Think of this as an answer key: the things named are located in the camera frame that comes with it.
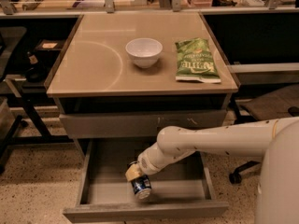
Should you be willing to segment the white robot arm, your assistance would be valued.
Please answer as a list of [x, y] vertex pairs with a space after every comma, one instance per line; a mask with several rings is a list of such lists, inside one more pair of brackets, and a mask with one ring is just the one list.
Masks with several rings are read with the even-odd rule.
[[154, 175], [196, 151], [262, 158], [255, 224], [299, 224], [299, 118], [188, 130], [168, 126], [125, 173]]

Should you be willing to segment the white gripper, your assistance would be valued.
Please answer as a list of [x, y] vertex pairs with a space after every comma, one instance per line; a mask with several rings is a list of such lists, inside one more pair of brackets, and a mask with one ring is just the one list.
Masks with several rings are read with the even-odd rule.
[[147, 151], [139, 154], [137, 162], [133, 161], [125, 173], [128, 182], [131, 182], [143, 174], [154, 175], [161, 171], [161, 168], [156, 163], [156, 159]]

